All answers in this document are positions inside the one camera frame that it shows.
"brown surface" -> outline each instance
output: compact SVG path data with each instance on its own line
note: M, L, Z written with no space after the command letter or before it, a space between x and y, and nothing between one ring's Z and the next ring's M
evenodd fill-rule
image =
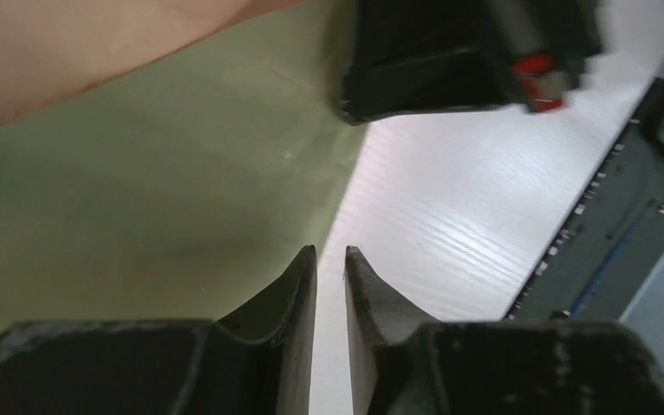
M0 0L0 125L303 0Z

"green object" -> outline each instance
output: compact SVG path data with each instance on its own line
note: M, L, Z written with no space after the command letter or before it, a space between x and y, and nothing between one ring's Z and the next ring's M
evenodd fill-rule
M364 132L329 105L343 6L240 24L0 128L0 331L220 317L323 246Z

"green mat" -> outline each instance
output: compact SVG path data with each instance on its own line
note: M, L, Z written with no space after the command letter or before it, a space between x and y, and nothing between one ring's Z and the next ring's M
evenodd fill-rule
M329 104L345 13L263 16L0 128L0 331L222 316L322 246L363 135Z

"green cloth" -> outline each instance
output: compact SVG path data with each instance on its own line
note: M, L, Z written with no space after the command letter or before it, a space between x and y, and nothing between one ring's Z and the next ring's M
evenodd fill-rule
M347 11L260 17L0 128L0 331L223 316L321 246L364 132L329 98Z

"black object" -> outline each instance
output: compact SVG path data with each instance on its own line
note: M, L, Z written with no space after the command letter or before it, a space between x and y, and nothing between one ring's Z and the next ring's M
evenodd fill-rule
M664 253L664 64L507 319L616 320Z
M438 322L346 257L354 414L664 414L616 324ZM33 322L0 337L0 415L309 413L316 255L218 322Z
M340 113L350 124L419 112L542 112L602 51L597 0L357 0Z

